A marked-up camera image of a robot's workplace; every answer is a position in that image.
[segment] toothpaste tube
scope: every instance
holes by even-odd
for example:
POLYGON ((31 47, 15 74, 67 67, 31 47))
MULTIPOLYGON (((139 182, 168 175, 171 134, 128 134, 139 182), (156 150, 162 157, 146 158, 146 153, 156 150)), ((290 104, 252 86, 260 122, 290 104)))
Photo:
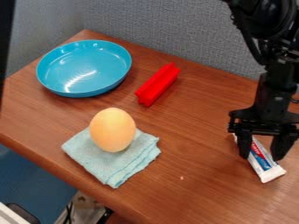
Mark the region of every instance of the toothpaste tube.
POLYGON ((272 156, 267 152, 263 144, 254 137, 247 161, 251 163, 262 183, 266 183, 286 174, 286 170, 278 162, 274 161, 272 156))

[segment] towel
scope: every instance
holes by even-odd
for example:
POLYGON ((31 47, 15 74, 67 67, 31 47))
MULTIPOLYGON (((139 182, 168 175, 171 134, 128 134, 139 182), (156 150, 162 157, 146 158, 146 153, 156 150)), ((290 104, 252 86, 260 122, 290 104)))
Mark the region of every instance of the towel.
POLYGON ((158 137, 138 129, 130 146, 120 152, 111 153, 95 145, 90 129, 84 129, 62 148, 104 185, 119 188, 160 154, 158 141, 158 137))

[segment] blue bowl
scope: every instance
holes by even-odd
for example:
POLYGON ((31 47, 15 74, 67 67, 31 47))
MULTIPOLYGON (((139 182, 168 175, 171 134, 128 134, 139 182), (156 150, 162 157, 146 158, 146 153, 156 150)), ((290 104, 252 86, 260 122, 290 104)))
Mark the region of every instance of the blue bowl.
POLYGON ((132 65, 127 49, 104 40, 82 40, 55 48, 36 67, 39 82, 58 95, 82 98, 115 88, 132 65))

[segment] red plastic block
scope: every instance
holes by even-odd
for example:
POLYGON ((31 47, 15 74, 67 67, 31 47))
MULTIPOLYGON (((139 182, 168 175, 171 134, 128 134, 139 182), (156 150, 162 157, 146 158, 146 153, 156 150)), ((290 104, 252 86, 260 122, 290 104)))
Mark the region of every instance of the red plastic block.
POLYGON ((144 85, 135 91, 135 95, 139 98, 138 102, 150 107, 167 88, 174 84, 180 71, 174 63, 164 65, 144 85))

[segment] brown egg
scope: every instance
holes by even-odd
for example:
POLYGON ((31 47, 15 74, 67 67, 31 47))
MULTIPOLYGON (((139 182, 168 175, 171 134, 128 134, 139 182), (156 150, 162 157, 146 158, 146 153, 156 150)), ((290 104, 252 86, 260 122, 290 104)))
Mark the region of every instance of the brown egg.
POLYGON ((136 123, 120 108, 107 108, 98 112, 90 123, 91 138, 104 151, 122 151, 136 135, 136 123))

